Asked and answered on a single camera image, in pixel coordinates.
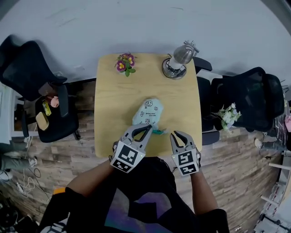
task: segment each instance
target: purple flower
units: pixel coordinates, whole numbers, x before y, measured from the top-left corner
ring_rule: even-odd
[[[135,65],[135,57],[131,54],[128,55],[128,61],[131,67]]]
[[[129,55],[130,55],[130,53],[124,53],[124,54],[121,54],[121,57],[127,58]]]
[[[117,65],[116,68],[119,72],[125,71],[125,64],[123,61],[118,61],[116,65]]]

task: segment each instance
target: silver lamp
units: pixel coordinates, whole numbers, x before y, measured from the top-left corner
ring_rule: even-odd
[[[185,64],[188,64],[197,53],[199,53],[199,50],[196,49],[194,41],[191,43],[185,41],[184,45],[175,49],[171,58],[163,61],[162,70],[164,75],[172,79],[181,79],[187,72]]]

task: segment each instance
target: beige item on chair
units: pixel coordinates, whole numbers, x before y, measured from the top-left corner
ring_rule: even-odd
[[[35,119],[36,119],[36,123],[37,123],[38,127],[41,130],[45,131],[48,128],[49,121],[48,121],[46,115],[43,112],[39,112],[36,115]]]

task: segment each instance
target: black office chair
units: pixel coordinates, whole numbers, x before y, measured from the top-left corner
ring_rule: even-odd
[[[42,142],[54,142],[70,134],[75,139],[80,136],[77,132],[79,121],[73,97],[68,96],[64,77],[55,77],[48,68],[41,50],[35,41],[28,41],[22,46],[16,46],[11,36],[0,45],[0,81],[21,94],[25,99],[34,101],[35,113],[45,112],[42,106],[44,96],[40,89],[52,87],[56,90],[60,105],[50,107],[51,115],[47,117],[48,128],[43,131],[38,128]],[[22,130],[28,137],[28,124],[35,122],[35,117],[27,118],[26,112],[22,116]]]
[[[199,57],[193,57],[196,74],[200,70],[212,71],[211,64]],[[211,84],[208,79],[197,77],[198,91],[200,98],[200,110],[201,110],[201,124],[202,124],[202,145],[210,145],[219,140],[220,134],[218,131],[212,131],[214,127],[213,119],[211,115]]]
[[[211,71],[211,64],[199,57],[193,57],[196,74],[200,70]],[[200,98],[200,110],[201,110],[201,123],[202,123],[202,132],[213,130],[213,122],[211,116],[211,85],[208,79],[197,77],[199,98]]]
[[[260,68],[253,68],[233,77],[223,76],[211,83],[211,111],[218,112],[236,104],[241,117],[234,123],[248,131],[266,132],[271,129],[274,118],[284,112],[283,89],[279,79]],[[221,121],[214,120],[217,130]]]

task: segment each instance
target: black shirt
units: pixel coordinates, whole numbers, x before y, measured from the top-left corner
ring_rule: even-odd
[[[166,163],[144,158],[130,173],[115,170],[90,197],[65,189],[52,197],[40,232],[229,232],[226,212],[196,216],[176,192]]]

